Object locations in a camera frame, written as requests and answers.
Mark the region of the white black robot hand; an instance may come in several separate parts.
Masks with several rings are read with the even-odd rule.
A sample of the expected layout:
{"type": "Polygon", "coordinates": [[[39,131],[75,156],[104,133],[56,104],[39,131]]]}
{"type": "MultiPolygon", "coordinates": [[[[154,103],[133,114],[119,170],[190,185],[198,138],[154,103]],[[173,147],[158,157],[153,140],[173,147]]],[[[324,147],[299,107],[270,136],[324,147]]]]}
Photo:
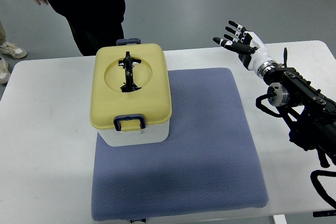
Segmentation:
{"type": "Polygon", "coordinates": [[[230,35],[225,34],[224,38],[214,37],[213,41],[223,48],[238,54],[238,59],[243,66],[254,71],[261,76],[262,69],[267,65],[275,63],[274,59],[269,56],[265,44],[260,38],[246,27],[229,20],[229,27],[225,29],[230,35]]]}

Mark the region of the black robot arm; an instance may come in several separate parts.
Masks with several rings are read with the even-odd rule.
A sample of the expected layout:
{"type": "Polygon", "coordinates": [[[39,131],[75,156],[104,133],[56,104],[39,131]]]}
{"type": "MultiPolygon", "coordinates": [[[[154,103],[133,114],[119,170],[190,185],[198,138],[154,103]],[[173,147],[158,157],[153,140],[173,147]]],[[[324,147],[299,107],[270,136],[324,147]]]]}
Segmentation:
{"type": "Polygon", "coordinates": [[[268,89],[256,99],[256,107],[282,118],[289,127],[289,141],[305,151],[316,150],[321,167],[335,163],[335,102],[286,63],[266,61],[258,75],[268,89]]]}

